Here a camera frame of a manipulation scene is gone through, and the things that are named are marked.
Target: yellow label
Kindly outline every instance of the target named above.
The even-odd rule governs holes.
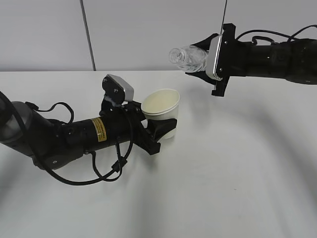
[[[98,142],[107,140],[106,129],[105,125],[103,124],[103,121],[100,118],[93,118],[91,120],[93,121],[93,124],[97,132]]]

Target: white paper cup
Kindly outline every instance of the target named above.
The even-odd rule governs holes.
[[[179,93],[174,89],[160,89],[150,94],[141,104],[141,110],[146,119],[166,120],[177,119]],[[169,139],[176,133],[176,128],[164,135],[162,139]]]

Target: clear plastic bottle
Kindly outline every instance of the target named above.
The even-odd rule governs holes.
[[[169,61],[187,73],[204,71],[207,58],[208,52],[196,46],[174,48],[169,52]]]

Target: white table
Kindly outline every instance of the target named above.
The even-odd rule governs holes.
[[[65,101],[82,120],[98,115],[107,73],[127,80],[136,101],[178,90],[176,137],[155,156],[134,146],[120,180],[84,187],[0,145],[1,238],[317,237],[317,86],[232,78],[216,98],[180,71],[2,72],[0,90],[41,109]],[[63,107],[44,116],[69,118]],[[115,149],[97,155],[108,171]],[[88,156],[57,172],[95,177]]]

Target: wire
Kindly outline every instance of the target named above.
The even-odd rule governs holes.
[[[120,152],[120,144],[117,140],[116,144],[115,144],[115,148],[116,148],[116,151],[117,151],[117,157],[118,157],[118,160],[117,162],[112,166],[112,170],[116,170],[116,167],[119,166],[119,175],[115,178],[107,178],[107,175],[105,176],[102,176],[101,173],[99,172],[99,170],[97,169],[97,166],[96,166],[96,156],[93,155],[96,154],[94,151],[93,152],[89,152],[93,155],[92,157],[92,161],[93,161],[93,170],[95,172],[95,174],[100,178],[102,179],[103,181],[107,181],[107,182],[113,182],[113,181],[116,181],[121,175],[122,175],[122,168],[123,166],[127,163],[127,158],[129,157],[130,153],[131,153],[131,150],[132,150],[132,147],[133,147],[133,140],[134,140],[134,133],[133,133],[133,126],[132,126],[132,122],[128,116],[128,114],[126,113],[125,109],[122,109],[123,113],[125,114],[127,120],[128,120],[128,123],[129,123],[129,127],[130,127],[130,143],[129,143],[129,147],[127,149],[127,152],[126,154],[122,157],[121,156],[121,152]]]
[[[298,34],[300,34],[301,32],[305,31],[306,29],[308,28],[311,28],[311,27],[315,27],[317,28],[317,25],[310,25],[310,26],[306,26],[302,29],[300,29],[298,32],[294,33],[293,35],[291,35],[289,38],[288,38],[288,41],[287,42],[290,42],[291,40],[295,39],[294,37],[297,36]]]
[[[262,33],[270,33],[270,34],[273,34],[273,35],[277,35],[277,36],[282,36],[282,37],[285,37],[285,38],[288,38],[290,39],[292,36],[289,36],[289,35],[285,35],[283,33],[279,33],[279,32],[276,32],[276,31],[269,31],[269,30],[250,30],[250,31],[246,31],[244,33],[242,33],[241,35],[239,35],[236,40],[239,40],[241,37],[247,35],[247,34],[250,34],[250,33],[254,33],[254,32],[262,32]]]
[[[73,121],[74,121],[74,110],[67,104],[67,103],[64,103],[64,102],[58,102],[58,103],[55,103],[53,106],[51,106],[51,108],[50,109],[48,109],[48,110],[39,110],[39,107],[38,106],[36,106],[34,103],[30,103],[30,102],[25,102],[25,104],[29,107],[29,108],[31,108],[31,109],[33,109],[33,110],[35,110],[35,111],[37,111],[37,112],[40,112],[40,113],[48,113],[48,112],[51,112],[51,111],[53,111],[53,109],[57,106],[57,105],[63,105],[64,107],[66,107],[67,109],[68,109],[68,111],[70,112],[70,120],[69,120],[69,122],[63,122],[63,121],[61,121],[63,124],[71,124],[71,123],[73,123]]]
[[[114,172],[115,169],[112,169],[109,173],[107,173],[104,176],[101,176],[100,178],[97,179],[93,179],[93,180],[88,180],[88,181],[71,181],[68,179],[65,179],[63,177],[61,177],[60,175],[56,174],[50,167],[47,166],[47,164],[44,162],[42,156],[39,154],[39,152],[37,151],[37,149],[34,147],[33,145],[33,141],[29,135],[28,130],[25,127],[25,124],[19,114],[19,112],[16,110],[16,108],[14,107],[14,105],[12,104],[12,102],[3,94],[3,92],[0,91],[0,99],[3,100],[3,102],[5,103],[5,105],[12,111],[12,114],[14,115],[23,136],[25,137],[26,142],[28,143],[31,151],[33,152],[35,158],[38,160],[39,164],[42,166],[42,168],[49,174],[51,175],[53,178],[55,178],[56,180],[68,184],[68,185],[73,185],[73,186],[84,186],[84,185],[91,185],[91,184],[95,184],[98,182],[101,182],[102,180],[106,179],[107,177],[111,176]],[[96,152],[89,152],[92,157],[93,160],[96,160]]]
[[[115,177],[115,178],[107,178],[107,177],[109,177],[109,176],[111,176],[114,172],[115,172],[115,170],[114,169],[112,169],[108,174],[106,174],[106,175],[104,175],[104,176],[102,176],[101,174],[100,174],[100,172],[99,172],[99,170],[97,169],[97,166],[96,166],[96,153],[95,153],[95,151],[92,151],[92,152],[89,152],[89,153],[91,153],[91,154],[95,154],[95,155],[93,155],[93,170],[94,170],[94,172],[95,172],[95,174],[100,178],[100,179],[102,179],[103,181],[106,181],[106,182],[113,182],[113,181],[116,181],[116,180],[118,180],[118,178],[120,178],[120,176],[122,175],[122,163],[121,163],[121,161],[122,161],[122,156],[121,156],[121,152],[120,152],[120,146],[119,146],[120,144],[117,142],[116,144],[115,144],[115,147],[116,147],[116,150],[117,150],[117,157],[118,157],[118,166],[119,166],[119,175],[117,176],[117,177]]]

